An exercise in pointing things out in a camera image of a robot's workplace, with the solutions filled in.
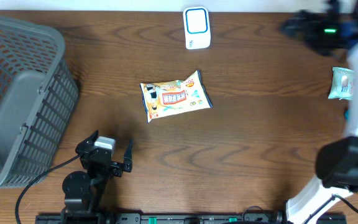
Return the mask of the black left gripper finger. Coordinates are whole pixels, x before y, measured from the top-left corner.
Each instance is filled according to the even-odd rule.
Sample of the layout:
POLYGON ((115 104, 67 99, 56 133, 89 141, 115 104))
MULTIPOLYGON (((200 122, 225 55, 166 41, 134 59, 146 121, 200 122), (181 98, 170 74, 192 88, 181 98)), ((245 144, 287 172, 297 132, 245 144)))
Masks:
POLYGON ((86 138, 85 142, 86 143, 95 143, 96 140, 98 139, 98 137, 99 137, 99 131, 96 130, 88 138, 86 138))
POLYGON ((133 140, 131 139, 124 153, 125 164, 132 164, 132 147, 133 147, 133 140))

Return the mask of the green wet wipes pack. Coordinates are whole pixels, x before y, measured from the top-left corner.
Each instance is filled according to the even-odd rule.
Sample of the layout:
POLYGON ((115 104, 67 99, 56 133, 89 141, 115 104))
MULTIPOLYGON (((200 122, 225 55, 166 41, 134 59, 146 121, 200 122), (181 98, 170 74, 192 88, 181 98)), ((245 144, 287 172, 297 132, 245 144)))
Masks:
POLYGON ((333 80, 329 99, 352 100, 354 71, 347 68, 333 67, 333 80))

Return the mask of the orange snack bag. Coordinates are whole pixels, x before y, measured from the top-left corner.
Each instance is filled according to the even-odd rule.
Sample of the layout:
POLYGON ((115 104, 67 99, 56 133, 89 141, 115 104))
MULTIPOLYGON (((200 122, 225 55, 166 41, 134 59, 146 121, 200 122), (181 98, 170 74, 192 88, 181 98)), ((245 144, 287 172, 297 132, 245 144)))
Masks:
POLYGON ((157 118, 213 107, 202 84, 199 70, 186 80, 141 83, 140 89, 148 122, 157 118))

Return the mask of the blue mouthwash bottle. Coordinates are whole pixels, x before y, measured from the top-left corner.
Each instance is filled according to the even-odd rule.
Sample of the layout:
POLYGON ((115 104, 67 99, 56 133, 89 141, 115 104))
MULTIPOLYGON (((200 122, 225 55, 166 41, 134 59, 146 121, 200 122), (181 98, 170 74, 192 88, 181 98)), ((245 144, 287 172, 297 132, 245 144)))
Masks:
POLYGON ((349 119, 349 110, 348 109, 346 109, 344 112, 344 118, 346 121, 349 119))

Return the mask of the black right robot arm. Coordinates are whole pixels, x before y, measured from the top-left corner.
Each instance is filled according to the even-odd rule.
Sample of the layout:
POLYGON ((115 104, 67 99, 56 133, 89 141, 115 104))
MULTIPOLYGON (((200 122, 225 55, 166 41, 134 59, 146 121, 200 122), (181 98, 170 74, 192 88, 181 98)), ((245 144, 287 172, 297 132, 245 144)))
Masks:
POLYGON ((300 37, 310 49, 328 56, 345 49, 356 77, 342 139, 323 146, 316 158, 315 175, 285 204, 272 223, 345 223, 325 213, 338 201, 358 213, 347 198, 358 193, 358 1, 351 17, 341 19, 339 1, 328 1, 325 14, 300 10, 280 26, 291 38, 300 37))

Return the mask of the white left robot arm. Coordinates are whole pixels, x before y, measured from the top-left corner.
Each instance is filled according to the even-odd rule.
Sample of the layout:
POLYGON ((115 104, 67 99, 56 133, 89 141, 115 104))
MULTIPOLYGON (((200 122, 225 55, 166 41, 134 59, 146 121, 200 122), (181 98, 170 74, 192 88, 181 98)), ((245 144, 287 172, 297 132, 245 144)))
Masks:
POLYGON ((98 131, 77 145, 75 152, 83 170, 68 174, 62 183, 65 208, 60 223, 115 222, 113 215, 99 209, 99 204, 109 180, 132 171, 133 141, 129 141, 122 162, 112 160, 115 145, 114 139, 102 137, 98 131))

